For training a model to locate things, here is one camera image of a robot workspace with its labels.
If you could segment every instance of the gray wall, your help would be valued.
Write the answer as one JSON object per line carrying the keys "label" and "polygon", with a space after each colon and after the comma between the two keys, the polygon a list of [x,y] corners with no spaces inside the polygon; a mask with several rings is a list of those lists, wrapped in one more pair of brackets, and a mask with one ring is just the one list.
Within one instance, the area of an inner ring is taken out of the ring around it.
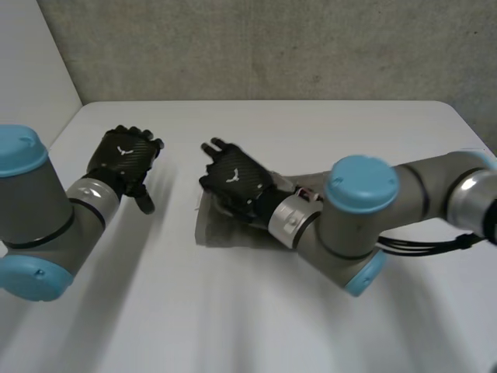
{"label": "gray wall", "polygon": [[84,103],[436,99],[497,150],[496,0],[38,0]]}

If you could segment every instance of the table surface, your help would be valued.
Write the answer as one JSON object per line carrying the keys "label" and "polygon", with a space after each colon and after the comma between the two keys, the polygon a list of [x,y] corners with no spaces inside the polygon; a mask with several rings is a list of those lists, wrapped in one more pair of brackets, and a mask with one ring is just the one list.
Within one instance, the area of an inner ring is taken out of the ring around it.
{"label": "table surface", "polygon": [[[351,154],[391,164],[485,149],[438,102],[132,102],[85,106],[50,157],[64,187],[103,133],[150,129],[165,150],[149,173],[151,216],[123,199],[59,300],[0,292],[4,372],[488,372],[497,356],[497,250],[389,257],[351,298],[293,253],[216,249],[194,239],[203,141],[241,145],[282,174],[330,169]],[[443,221],[389,232],[453,238]]]}

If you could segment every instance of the gray cloth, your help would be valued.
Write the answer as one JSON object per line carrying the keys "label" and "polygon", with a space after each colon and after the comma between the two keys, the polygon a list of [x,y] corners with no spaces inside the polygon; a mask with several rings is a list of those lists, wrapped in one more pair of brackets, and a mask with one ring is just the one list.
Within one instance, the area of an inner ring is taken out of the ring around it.
{"label": "gray cloth", "polygon": [[[300,185],[322,193],[328,174],[329,172],[283,177],[273,174],[273,179],[280,189],[293,190],[295,185]],[[212,196],[207,193],[203,193],[200,201],[195,240],[197,245],[207,247],[288,249],[266,230],[248,226],[219,212]]]}

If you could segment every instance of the carbon fiber hand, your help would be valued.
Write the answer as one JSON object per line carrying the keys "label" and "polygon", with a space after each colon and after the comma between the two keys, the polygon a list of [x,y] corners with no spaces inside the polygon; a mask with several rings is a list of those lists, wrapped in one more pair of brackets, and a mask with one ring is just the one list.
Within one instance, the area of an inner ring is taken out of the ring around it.
{"label": "carbon fiber hand", "polygon": [[164,148],[161,139],[153,138],[149,130],[141,131],[136,127],[128,130],[118,126],[107,131],[90,159],[86,177],[100,179],[99,176],[104,175],[106,180],[112,180],[111,186],[118,189],[118,194],[134,198],[145,214],[151,214],[155,206],[143,182]]}
{"label": "carbon fiber hand", "polygon": [[264,190],[274,187],[273,178],[237,145],[226,144],[219,138],[210,142],[219,150],[202,144],[202,149],[214,162],[207,166],[207,175],[200,178],[200,185],[216,196],[235,218],[252,222],[256,217],[255,200]]}

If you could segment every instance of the cable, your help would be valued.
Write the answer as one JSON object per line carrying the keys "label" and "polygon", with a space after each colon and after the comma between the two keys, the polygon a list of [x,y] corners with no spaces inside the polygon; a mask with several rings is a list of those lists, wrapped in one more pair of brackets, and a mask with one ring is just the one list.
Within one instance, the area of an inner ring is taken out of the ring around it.
{"label": "cable", "polygon": [[474,244],[483,241],[484,239],[478,237],[474,233],[463,234],[456,237],[454,241],[440,241],[440,242],[416,242],[405,241],[399,239],[389,239],[388,237],[379,237],[378,243],[386,246],[389,249],[383,249],[387,254],[396,256],[432,256],[459,249],[469,249]]}

